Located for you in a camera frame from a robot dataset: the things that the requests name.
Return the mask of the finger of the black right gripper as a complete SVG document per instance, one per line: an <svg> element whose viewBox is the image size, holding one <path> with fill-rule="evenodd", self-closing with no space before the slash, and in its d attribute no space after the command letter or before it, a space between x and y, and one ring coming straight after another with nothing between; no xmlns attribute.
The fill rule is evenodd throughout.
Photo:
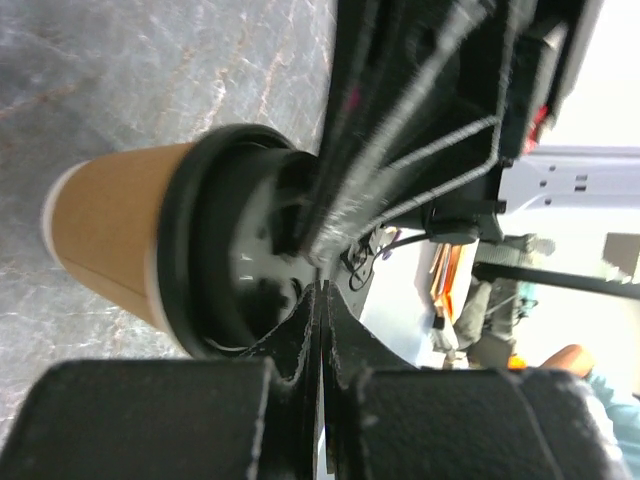
<svg viewBox="0 0 640 480"><path fill-rule="evenodd" d="M328 260L375 222L398 183L394 156L447 110L460 50L497 1L339 1L314 188L296 239Z"/></svg>

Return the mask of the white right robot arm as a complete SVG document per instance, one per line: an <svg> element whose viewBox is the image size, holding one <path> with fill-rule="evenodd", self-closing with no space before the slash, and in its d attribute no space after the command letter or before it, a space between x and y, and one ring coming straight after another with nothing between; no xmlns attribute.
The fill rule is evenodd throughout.
<svg viewBox="0 0 640 480"><path fill-rule="evenodd" d="M634 147L544 147L598 1L340 1L296 239L325 264L382 224L499 240L529 209L630 209Z"/></svg>

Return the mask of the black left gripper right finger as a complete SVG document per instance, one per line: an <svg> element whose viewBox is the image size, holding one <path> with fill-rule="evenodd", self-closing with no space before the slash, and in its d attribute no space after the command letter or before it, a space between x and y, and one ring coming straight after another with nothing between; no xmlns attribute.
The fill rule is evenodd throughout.
<svg viewBox="0 0 640 480"><path fill-rule="evenodd" d="M338 479L627 479L592 390L558 370L418 368L326 283L326 462Z"/></svg>

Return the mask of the brown paper coffee cup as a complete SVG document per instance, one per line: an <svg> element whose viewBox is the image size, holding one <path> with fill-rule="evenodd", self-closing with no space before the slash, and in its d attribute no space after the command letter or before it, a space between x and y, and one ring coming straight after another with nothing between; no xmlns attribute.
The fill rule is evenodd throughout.
<svg viewBox="0 0 640 480"><path fill-rule="evenodd" d="M170 332L157 285L160 209L188 143L100 156L66 170L42 209L47 250L79 283Z"/></svg>

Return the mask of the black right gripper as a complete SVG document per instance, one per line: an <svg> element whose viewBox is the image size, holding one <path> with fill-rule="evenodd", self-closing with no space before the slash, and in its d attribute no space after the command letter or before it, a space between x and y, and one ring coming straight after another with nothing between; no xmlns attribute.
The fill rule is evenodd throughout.
<svg viewBox="0 0 640 480"><path fill-rule="evenodd" d="M547 179L524 164L554 125L574 89L602 9L599 1L525 1L509 63L498 157L483 175L419 209L427 237L439 243L498 243L500 217L547 201Z"/></svg>

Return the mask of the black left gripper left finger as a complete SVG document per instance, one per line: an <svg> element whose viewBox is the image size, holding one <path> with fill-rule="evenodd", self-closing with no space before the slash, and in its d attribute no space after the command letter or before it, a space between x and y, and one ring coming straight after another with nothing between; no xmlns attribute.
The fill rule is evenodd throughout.
<svg viewBox="0 0 640 480"><path fill-rule="evenodd" d="M319 309L241 356L81 360L32 387L1 453L5 479L312 479Z"/></svg>

